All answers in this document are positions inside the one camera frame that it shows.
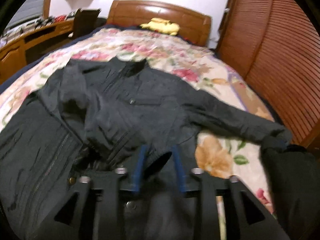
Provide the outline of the yellow plush toy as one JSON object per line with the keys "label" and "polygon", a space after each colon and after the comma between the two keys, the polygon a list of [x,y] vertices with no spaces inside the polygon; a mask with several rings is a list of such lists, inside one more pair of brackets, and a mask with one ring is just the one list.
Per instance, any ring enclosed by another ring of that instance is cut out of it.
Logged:
{"label": "yellow plush toy", "polygon": [[162,18],[152,18],[150,22],[142,23],[140,27],[171,36],[176,36],[180,30],[180,26],[177,23]]}

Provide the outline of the black folded garment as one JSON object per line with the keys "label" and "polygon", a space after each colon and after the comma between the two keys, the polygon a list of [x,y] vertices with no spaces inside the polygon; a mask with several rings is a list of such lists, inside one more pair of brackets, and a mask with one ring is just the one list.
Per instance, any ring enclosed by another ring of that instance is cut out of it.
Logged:
{"label": "black folded garment", "polygon": [[279,224],[290,239],[319,239],[319,162],[306,148],[274,137],[260,150]]}

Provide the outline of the wooden headboard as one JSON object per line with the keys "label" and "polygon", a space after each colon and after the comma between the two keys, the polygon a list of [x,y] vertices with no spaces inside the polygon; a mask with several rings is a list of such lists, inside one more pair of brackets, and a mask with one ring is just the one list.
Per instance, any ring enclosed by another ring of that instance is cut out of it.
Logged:
{"label": "wooden headboard", "polygon": [[197,11],[164,2],[145,0],[114,0],[107,24],[121,27],[138,26],[152,18],[162,18],[180,26],[178,35],[197,46],[209,40],[212,18]]}

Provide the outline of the black jacket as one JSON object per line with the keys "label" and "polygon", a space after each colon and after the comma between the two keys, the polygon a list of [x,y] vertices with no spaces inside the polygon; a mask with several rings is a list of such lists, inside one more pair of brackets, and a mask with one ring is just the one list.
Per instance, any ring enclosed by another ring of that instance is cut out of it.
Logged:
{"label": "black jacket", "polygon": [[32,92],[1,131],[1,206],[8,227],[29,239],[86,171],[108,173],[148,148],[145,175],[172,150],[196,164],[202,130],[287,145],[283,125],[230,106],[146,60],[71,60]]}

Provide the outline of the wooden desk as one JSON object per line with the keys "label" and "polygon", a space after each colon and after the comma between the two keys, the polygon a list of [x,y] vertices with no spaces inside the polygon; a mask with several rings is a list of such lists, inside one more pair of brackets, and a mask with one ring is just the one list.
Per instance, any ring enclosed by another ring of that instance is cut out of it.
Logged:
{"label": "wooden desk", "polygon": [[73,20],[67,20],[40,27],[10,41],[1,48],[1,83],[45,53],[68,43],[72,31]]}

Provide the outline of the grey window blind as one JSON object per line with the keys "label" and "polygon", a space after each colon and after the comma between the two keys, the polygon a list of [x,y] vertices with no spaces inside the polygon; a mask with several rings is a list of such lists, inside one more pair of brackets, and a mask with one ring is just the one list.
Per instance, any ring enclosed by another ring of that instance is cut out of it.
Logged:
{"label": "grey window blind", "polygon": [[26,0],[14,14],[6,28],[38,18],[43,14],[44,0]]}

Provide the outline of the wooden louvered wardrobe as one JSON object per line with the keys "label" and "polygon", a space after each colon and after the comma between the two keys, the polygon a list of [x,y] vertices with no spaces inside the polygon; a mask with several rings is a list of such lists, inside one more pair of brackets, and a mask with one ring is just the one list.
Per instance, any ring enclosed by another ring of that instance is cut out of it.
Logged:
{"label": "wooden louvered wardrobe", "polygon": [[295,144],[319,152],[319,34],[294,0],[229,0],[217,46]]}

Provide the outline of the floral bed blanket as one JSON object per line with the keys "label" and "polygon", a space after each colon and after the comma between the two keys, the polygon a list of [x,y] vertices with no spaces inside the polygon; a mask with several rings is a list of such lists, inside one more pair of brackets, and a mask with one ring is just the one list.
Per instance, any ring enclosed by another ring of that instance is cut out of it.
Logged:
{"label": "floral bed blanket", "polygon": [[[69,61],[107,62],[112,58],[131,62],[146,60],[151,68],[178,76],[195,89],[205,90],[230,106],[270,121],[273,119],[266,105],[240,75],[209,49],[189,44],[177,36],[110,28],[51,52],[6,89],[1,94],[1,131],[27,96],[41,89],[53,73]],[[221,178],[233,173],[242,176],[257,198],[273,212],[271,192],[258,157],[259,146],[239,138],[217,138],[212,131],[198,134],[196,150],[213,154],[217,146],[222,147],[222,153],[217,163],[208,165],[208,171]]]}

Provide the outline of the dark wooden chair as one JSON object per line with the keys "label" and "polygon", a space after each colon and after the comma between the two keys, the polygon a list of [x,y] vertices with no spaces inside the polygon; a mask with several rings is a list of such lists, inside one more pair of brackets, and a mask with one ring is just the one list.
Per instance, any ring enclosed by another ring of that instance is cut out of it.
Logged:
{"label": "dark wooden chair", "polygon": [[94,29],[97,18],[100,14],[100,9],[81,9],[76,11],[73,21],[73,36],[76,39],[87,35]]}

